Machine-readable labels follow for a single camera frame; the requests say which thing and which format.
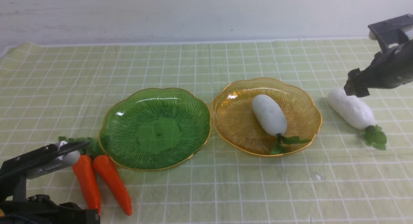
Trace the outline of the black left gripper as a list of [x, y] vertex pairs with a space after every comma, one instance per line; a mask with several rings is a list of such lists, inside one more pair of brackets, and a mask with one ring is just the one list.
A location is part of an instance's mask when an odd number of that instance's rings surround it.
[[83, 209], [74, 202], [56, 204], [50, 196], [36, 195], [25, 201], [1, 202], [2, 224], [99, 224], [97, 209]]

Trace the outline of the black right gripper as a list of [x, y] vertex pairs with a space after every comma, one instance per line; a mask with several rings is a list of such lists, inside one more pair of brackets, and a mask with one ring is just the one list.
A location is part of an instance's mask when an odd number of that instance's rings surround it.
[[347, 96], [370, 96], [368, 89], [394, 89], [413, 80], [412, 40], [390, 48], [376, 56], [364, 70], [353, 69], [347, 74], [344, 91]]

